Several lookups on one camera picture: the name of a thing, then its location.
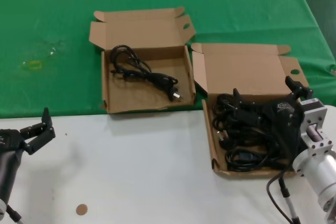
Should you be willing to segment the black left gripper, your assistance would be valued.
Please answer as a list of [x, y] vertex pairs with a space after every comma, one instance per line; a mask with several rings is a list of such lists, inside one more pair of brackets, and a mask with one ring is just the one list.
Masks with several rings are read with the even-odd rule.
[[19, 130], [1, 130], [1, 154], [24, 150], [33, 155], [56, 137], [49, 109], [44, 108], [41, 123]]

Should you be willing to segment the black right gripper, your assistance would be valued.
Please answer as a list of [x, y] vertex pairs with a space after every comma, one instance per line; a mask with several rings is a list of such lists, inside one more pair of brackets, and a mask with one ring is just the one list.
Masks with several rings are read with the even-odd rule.
[[244, 100], [234, 88], [234, 118], [273, 134], [300, 135], [303, 117], [300, 102], [311, 99], [313, 90], [290, 76], [286, 76], [285, 84], [290, 89], [290, 94], [262, 99], [258, 103]]

